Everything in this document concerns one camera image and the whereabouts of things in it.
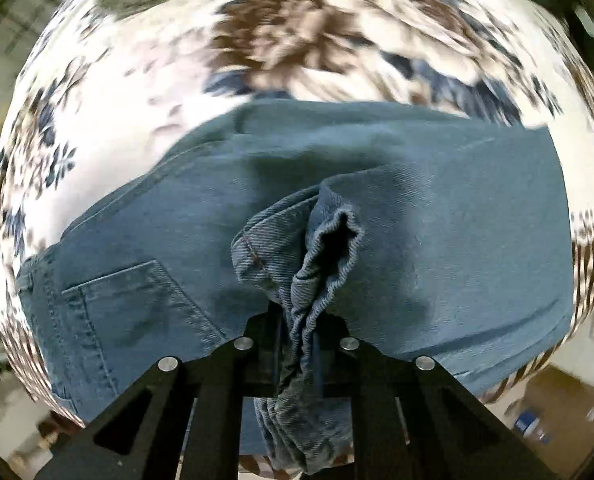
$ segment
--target jeans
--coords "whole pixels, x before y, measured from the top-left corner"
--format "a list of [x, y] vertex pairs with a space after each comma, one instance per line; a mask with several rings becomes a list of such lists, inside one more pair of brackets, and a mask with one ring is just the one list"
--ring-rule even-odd
[[256, 421], [245, 405], [240, 450], [309, 472], [351, 439], [347, 403], [309, 386], [321, 311], [479, 393], [566, 334], [572, 286], [547, 130], [289, 100], [190, 132], [17, 279], [52, 387], [84, 420], [158, 358], [205, 356], [278, 302], [286, 380], [255, 401]]

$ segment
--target cardboard box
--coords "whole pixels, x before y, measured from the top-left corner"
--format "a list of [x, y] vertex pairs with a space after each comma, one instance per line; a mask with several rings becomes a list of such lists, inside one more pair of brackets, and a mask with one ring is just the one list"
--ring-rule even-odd
[[575, 478], [594, 453], [594, 388], [547, 367], [528, 382], [523, 405], [539, 412], [550, 437], [529, 447], [561, 479]]

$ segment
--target silver screw head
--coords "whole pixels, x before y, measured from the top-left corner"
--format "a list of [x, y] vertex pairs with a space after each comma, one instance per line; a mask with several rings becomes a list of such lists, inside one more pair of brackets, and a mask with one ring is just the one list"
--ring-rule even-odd
[[356, 350], [359, 348], [359, 340], [353, 337], [344, 337], [339, 342], [339, 346], [344, 350]]
[[249, 337], [239, 337], [235, 339], [235, 348], [237, 350], [250, 350], [253, 347], [254, 341]]
[[174, 357], [164, 357], [159, 360], [157, 366], [162, 372], [171, 372], [179, 366], [179, 361]]
[[414, 360], [414, 364], [420, 370], [427, 372], [434, 368], [434, 359], [432, 357], [428, 357], [427, 355], [420, 355]]

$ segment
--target plastic bottle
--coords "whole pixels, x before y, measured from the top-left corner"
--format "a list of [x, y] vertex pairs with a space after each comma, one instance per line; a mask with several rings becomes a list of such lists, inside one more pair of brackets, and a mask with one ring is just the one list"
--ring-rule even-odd
[[541, 445], [550, 441], [548, 429], [540, 417], [539, 410], [518, 401], [509, 407], [505, 415], [512, 423], [512, 431], [520, 438]]

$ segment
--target back pocket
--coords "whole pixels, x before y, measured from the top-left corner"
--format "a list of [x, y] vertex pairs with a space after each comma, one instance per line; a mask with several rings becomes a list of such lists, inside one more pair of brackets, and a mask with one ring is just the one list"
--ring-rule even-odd
[[156, 260], [68, 288], [62, 298], [90, 393], [105, 402], [159, 358], [197, 359], [224, 342]]

